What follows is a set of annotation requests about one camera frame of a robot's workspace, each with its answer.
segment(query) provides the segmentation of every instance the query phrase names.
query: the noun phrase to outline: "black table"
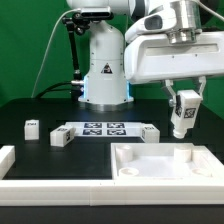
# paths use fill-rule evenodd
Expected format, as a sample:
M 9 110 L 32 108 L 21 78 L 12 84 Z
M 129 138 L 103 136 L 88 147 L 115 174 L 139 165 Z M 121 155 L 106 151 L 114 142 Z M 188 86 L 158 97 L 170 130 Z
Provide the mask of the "black table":
M 96 112 L 69 99 L 17 99 L 0 108 L 0 146 L 15 145 L 16 164 L 5 179 L 111 179 L 110 143 L 138 137 L 76 137 L 64 149 L 50 146 L 50 132 L 67 121 L 143 122 L 160 130 L 160 142 L 205 145 L 224 162 L 224 120 L 201 105 L 195 128 L 173 137 L 167 100 L 138 100 L 130 109 Z M 40 121 L 40 140 L 25 141 L 26 120 Z M 0 207 L 5 223 L 222 223 L 224 205 Z

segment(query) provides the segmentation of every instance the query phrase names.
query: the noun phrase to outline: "white plastic tray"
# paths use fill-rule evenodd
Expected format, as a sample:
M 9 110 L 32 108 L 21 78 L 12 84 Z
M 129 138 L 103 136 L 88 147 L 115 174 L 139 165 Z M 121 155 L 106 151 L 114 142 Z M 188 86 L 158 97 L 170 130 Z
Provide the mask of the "white plastic tray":
M 112 144 L 116 180 L 222 180 L 224 166 L 204 146 L 193 144 Z

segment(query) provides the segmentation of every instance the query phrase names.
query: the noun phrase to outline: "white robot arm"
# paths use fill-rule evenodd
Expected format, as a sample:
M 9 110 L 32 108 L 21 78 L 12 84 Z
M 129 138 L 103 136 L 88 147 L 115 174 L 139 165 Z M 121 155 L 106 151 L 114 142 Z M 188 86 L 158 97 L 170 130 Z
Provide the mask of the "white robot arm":
M 198 0 L 67 2 L 72 9 L 80 8 L 89 15 L 109 8 L 136 21 L 125 34 L 129 43 L 124 54 L 125 77 L 131 84 L 164 83 L 174 107 L 171 118 L 174 136 L 183 138 L 187 129 L 194 126 L 205 77 L 224 74 L 224 33 L 202 32 Z M 176 94 L 172 84 L 179 79 L 196 80 L 198 89 Z

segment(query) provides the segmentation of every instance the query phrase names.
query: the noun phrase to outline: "small white cube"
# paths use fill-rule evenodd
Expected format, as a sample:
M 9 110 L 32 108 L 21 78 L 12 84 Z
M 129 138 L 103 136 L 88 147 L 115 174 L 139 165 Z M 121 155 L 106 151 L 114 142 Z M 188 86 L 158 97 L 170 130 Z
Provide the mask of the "small white cube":
M 75 137 L 75 128 L 62 125 L 50 133 L 51 146 L 64 147 Z
M 28 120 L 24 127 L 25 140 L 39 140 L 39 120 Z
M 159 143 L 160 131 L 152 124 L 142 124 L 141 137 L 145 143 Z

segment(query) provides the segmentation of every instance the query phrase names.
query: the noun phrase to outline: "triangle warning sticker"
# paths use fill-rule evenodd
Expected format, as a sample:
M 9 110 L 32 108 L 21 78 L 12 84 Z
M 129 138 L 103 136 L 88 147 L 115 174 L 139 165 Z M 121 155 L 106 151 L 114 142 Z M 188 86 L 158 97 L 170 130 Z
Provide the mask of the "triangle warning sticker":
M 103 73 L 103 74 L 113 74 L 113 72 L 111 70 L 111 67 L 108 63 L 104 66 L 101 73 Z

